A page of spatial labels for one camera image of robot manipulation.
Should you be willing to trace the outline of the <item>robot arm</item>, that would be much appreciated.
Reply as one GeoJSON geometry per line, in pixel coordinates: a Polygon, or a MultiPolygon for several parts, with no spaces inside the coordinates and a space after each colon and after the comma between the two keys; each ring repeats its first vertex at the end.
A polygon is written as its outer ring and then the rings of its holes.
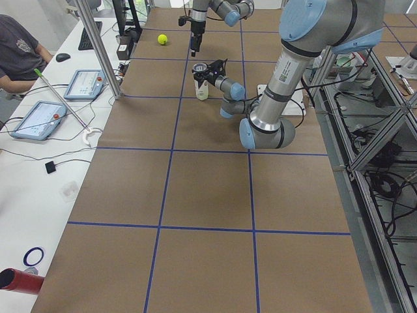
{"type": "Polygon", "coordinates": [[[194,1],[192,9],[188,14],[179,17],[179,26],[191,23],[192,32],[190,39],[191,56],[195,57],[200,51],[200,46],[205,34],[207,13],[212,9],[217,16],[229,27],[234,26],[239,20],[249,18],[254,12],[253,1],[226,1],[226,0],[206,0],[194,1]]]}
{"type": "Polygon", "coordinates": [[[194,65],[194,80],[223,92],[223,117],[245,115],[239,125],[243,147],[286,147],[295,138],[295,126],[281,115],[309,63],[327,46],[334,53],[376,46],[384,9],[384,1],[289,1],[280,18],[281,55],[259,101],[245,100],[245,89],[226,76],[222,60],[194,65]]]}

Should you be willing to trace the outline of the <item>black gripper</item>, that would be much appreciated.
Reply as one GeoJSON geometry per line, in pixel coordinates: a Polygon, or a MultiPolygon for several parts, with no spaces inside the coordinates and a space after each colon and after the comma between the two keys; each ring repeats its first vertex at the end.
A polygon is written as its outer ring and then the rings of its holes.
{"type": "Polygon", "coordinates": [[[190,39],[191,56],[195,57],[197,52],[200,52],[200,47],[205,33],[206,20],[196,20],[191,16],[180,16],[178,25],[183,26],[186,22],[191,23],[191,32],[193,37],[190,39]]]}
{"type": "Polygon", "coordinates": [[[194,73],[194,85],[196,89],[202,88],[204,79],[216,88],[220,88],[221,83],[226,77],[225,67],[227,59],[217,59],[214,62],[208,64],[204,63],[205,70],[202,75],[194,73]]]}

